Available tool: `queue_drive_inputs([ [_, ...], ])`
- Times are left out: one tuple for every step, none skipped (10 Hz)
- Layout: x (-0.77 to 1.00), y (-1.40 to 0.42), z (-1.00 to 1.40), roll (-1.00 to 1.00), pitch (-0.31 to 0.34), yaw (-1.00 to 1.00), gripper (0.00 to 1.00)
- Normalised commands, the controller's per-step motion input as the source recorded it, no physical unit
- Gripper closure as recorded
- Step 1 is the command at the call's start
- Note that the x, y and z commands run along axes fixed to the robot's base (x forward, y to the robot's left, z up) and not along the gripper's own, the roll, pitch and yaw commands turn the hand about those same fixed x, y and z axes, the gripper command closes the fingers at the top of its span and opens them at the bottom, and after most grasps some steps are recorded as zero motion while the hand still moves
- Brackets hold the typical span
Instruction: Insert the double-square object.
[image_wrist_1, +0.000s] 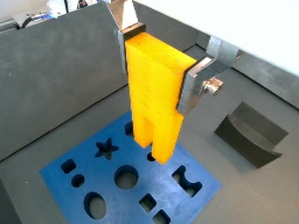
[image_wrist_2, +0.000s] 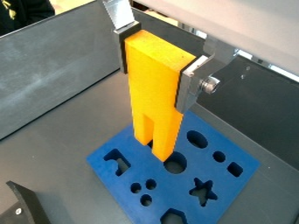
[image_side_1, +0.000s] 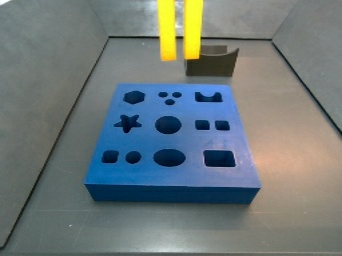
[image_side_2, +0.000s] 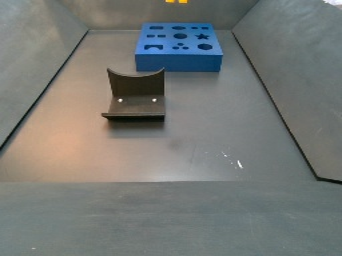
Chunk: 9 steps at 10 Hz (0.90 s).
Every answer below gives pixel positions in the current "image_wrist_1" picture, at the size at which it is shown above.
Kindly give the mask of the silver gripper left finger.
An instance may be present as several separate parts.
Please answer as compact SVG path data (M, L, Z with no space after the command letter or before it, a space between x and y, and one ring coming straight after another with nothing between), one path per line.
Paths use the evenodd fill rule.
M127 47L126 42L142 32L146 25L139 22L132 0L107 0L107 8L116 23L116 39L119 43L122 68L127 74Z

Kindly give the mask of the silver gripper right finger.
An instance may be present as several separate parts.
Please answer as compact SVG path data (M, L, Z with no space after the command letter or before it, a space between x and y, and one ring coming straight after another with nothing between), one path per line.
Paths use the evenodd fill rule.
M199 103L206 93L216 95L223 82L218 75L231 68L239 49L219 38L211 37L207 47L207 57L203 57L184 72L180 97L176 109L186 115Z

